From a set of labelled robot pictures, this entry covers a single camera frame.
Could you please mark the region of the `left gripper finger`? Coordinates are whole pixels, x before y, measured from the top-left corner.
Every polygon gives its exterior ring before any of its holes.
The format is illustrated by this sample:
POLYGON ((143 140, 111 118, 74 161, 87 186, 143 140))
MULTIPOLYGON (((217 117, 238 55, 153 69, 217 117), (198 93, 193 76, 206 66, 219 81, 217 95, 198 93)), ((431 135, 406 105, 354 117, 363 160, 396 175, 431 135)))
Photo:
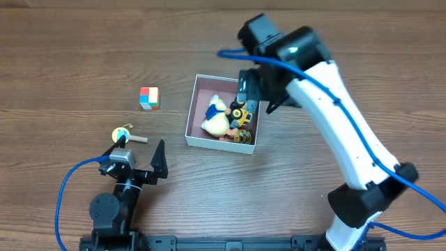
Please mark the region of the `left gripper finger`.
POLYGON ((116 143, 114 143, 109 149, 107 149, 102 154, 102 156, 109 156, 110 153, 116 148, 124 149, 125 145, 126 145, 126 138, 125 138, 125 136, 121 136, 116 143))
POLYGON ((158 178, 168 177, 168 166, 165 158, 165 142, 161 139, 151 160, 153 173, 158 178))

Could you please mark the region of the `yellow disc wooden handle toy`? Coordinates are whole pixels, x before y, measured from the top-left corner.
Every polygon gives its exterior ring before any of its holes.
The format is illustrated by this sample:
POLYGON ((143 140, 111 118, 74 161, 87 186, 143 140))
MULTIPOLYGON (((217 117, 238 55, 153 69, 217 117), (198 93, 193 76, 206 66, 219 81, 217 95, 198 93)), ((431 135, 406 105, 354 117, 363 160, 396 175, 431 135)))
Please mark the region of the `yellow disc wooden handle toy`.
POLYGON ((129 141, 139 142, 143 144, 148 143, 147 137, 132 135, 130 133, 131 129, 133 129, 133 125, 131 123, 127 123, 125 125, 122 125, 121 127, 115 128, 111 134, 112 140, 116 143, 120 138, 124 137, 126 143, 128 143, 129 141))

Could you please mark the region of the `yellow blue toy truck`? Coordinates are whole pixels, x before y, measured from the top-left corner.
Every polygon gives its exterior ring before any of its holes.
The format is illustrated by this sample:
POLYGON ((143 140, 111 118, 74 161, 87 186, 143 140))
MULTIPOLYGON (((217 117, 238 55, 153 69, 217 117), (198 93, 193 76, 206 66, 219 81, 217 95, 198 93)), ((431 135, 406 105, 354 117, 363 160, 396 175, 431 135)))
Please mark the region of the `yellow blue toy truck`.
POLYGON ((227 115, 230 128, 247 127, 257 112, 259 102, 256 100, 239 101, 237 98, 230 104, 230 113, 227 115))

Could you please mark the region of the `multicoloured puzzle cube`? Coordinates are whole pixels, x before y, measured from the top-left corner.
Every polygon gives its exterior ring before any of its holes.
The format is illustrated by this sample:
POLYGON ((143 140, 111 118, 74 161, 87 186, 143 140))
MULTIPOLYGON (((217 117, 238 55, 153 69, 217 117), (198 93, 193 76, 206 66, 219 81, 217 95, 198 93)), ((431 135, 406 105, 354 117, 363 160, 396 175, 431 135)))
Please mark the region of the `multicoloured puzzle cube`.
POLYGON ((139 104, 144 110, 160 109, 160 91, 157 87, 141 87, 139 104))

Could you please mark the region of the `round gold coin toy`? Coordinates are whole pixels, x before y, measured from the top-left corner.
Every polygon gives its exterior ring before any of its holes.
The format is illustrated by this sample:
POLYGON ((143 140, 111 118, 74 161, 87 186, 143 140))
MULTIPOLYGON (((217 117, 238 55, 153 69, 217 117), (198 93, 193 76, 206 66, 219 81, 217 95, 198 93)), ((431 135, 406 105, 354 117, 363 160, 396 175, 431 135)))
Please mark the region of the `round gold coin toy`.
POLYGON ((238 130, 235 133, 233 140, 235 143, 238 144, 251 144, 252 143, 251 132, 248 130, 238 130))

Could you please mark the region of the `yellow plush duck blue scarf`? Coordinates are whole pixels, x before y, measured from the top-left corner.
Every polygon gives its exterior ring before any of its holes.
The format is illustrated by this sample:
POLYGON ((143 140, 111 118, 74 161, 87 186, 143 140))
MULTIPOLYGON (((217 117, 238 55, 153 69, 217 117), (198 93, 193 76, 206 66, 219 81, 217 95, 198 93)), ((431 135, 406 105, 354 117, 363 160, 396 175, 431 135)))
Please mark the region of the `yellow plush duck blue scarf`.
POLYGON ((210 99, 208 109, 206 110, 206 119, 201 123, 201 129, 220 141, 228 141, 228 137, 234 137, 238 131, 237 128, 230 129, 229 120, 226 117, 230 109, 218 95, 210 99))

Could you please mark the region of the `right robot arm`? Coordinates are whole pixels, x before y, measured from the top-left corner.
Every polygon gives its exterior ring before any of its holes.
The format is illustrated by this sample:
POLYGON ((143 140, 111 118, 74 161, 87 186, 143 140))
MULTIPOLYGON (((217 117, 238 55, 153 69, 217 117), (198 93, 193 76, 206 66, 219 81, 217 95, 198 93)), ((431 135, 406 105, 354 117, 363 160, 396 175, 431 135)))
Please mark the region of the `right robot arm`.
POLYGON ((240 99, 304 109, 331 148, 345 182, 328 195, 335 217, 322 238, 297 237, 296 250, 384 250, 367 225, 418 179, 414 164, 399 162, 378 140, 350 97, 337 64, 318 34, 302 26, 285 34, 265 14, 246 21, 238 39, 259 63, 239 74, 240 99))

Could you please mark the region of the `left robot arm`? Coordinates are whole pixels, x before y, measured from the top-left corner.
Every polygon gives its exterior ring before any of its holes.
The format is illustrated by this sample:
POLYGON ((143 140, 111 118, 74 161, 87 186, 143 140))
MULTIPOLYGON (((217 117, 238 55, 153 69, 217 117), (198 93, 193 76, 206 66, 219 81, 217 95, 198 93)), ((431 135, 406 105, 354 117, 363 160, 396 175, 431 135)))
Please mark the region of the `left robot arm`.
POLYGON ((97 195, 91 201, 89 214, 93 230, 89 238, 80 240, 84 251, 152 250, 144 234, 132 227, 134 213, 142 186, 156 185, 160 178, 168 177, 165 143, 160 140, 151 160, 152 171, 136 169, 136 158, 120 138, 102 154, 99 172, 116 180, 114 191, 97 195))

